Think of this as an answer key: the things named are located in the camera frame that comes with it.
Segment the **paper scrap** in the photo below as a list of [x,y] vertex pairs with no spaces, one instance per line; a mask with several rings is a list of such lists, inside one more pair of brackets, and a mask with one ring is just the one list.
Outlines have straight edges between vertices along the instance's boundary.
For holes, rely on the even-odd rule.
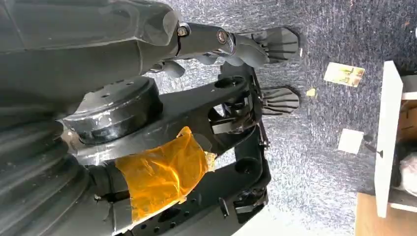
[[309,91],[307,91],[305,93],[305,95],[307,95],[308,97],[314,97],[316,95],[316,89],[315,88],[311,88]]
[[356,88],[364,73],[363,68],[330,62],[324,80]]
[[343,129],[339,140],[339,147],[337,149],[348,153],[357,154],[359,152],[360,144],[363,139],[363,132]]

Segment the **yellow paper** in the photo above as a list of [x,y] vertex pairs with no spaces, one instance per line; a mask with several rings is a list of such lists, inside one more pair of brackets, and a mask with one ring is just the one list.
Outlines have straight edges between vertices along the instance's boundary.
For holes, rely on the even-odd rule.
[[364,73],[363,68],[330,62],[324,80],[356,88]]
[[314,97],[314,96],[316,96],[316,89],[315,88],[311,88],[309,91],[307,91],[305,93],[305,95],[308,96],[308,97]]

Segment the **orange tape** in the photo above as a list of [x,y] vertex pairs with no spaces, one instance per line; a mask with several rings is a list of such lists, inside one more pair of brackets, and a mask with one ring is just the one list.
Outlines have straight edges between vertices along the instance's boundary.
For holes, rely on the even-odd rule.
[[214,165],[184,127],[177,138],[154,149],[116,160],[130,193],[132,221],[138,221],[185,197]]

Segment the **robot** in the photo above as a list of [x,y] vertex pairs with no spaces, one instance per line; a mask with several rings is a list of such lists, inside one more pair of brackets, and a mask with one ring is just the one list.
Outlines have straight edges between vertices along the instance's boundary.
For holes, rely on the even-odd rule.
[[[267,204],[262,115],[293,112],[299,96],[261,89],[254,67],[290,59],[296,34],[180,23],[147,0],[0,7],[1,236],[231,235]],[[143,76],[181,77],[176,60],[218,58],[218,81],[187,91],[160,95]],[[163,145],[184,126],[204,151],[234,148],[236,162],[207,173],[186,203],[132,222],[114,160]]]

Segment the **cardboard box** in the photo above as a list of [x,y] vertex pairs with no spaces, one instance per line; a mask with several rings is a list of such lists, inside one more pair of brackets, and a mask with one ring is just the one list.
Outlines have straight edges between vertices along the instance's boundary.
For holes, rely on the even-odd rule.
[[397,142],[404,140],[417,140],[417,108],[411,108],[400,113]]

